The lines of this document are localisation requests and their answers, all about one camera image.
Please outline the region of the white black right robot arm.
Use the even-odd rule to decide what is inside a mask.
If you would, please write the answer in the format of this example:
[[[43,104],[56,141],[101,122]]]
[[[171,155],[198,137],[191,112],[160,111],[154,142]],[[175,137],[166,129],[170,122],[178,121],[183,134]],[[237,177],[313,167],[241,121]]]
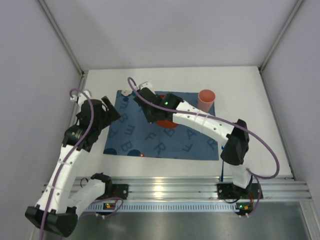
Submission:
[[[189,127],[210,137],[217,142],[219,159],[229,165],[232,184],[235,188],[247,190],[252,182],[250,173],[244,167],[244,157],[249,150],[249,134],[247,124],[239,119],[238,127],[232,130],[221,120],[197,109],[181,97],[168,93],[160,97],[149,88],[143,87],[135,91],[135,102],[141,107],[149,123],[170,121]]]

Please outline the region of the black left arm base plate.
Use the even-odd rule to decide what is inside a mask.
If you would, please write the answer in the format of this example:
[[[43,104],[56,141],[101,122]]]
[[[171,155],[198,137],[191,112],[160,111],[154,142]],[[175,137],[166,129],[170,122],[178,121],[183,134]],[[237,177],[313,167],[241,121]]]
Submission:
[[[111,197],[118,197],[126,200],[129,194],[128,184],[113,184],[110,192]]]

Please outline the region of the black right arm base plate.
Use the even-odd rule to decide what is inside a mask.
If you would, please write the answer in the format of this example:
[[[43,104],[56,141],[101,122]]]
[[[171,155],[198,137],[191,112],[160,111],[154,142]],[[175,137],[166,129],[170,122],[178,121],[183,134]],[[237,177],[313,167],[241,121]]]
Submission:
[[[219,200],[235,201],[250,200],[251,197],[253,197],[254,200],[264,198],[258,183],[250,183],[247,188],[235,186],[233,183],[218,183],[216,187]]]

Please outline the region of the pink plastic cup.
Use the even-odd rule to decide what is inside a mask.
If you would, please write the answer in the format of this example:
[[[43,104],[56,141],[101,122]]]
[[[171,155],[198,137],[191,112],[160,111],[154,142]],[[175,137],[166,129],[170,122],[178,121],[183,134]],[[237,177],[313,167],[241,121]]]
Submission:
[[[216,99],[216,95],[209,89],[203,89],[198,93],[198,109],[209,112]]]

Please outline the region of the red plastic plate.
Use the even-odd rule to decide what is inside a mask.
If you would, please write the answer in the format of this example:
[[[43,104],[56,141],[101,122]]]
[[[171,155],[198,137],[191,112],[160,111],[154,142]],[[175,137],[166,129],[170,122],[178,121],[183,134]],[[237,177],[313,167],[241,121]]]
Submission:
[[[155,123],[164,129],[174,129],[179,125],[169,120],[157,120]]]

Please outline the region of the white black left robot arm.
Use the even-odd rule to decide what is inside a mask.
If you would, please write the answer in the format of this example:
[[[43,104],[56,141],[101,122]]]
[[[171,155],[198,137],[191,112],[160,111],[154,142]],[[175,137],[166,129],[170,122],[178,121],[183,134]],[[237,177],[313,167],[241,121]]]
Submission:
[[[110,176],[93,174],[86,185],[71,195],[78,171],[102,130],[120,118],[110,100],[79,99],[77,121],[65,133],[52,176],[35,206],[27,207],[25,217],[40,231],[69,237],[79,216],[96,200],[113,197]]]

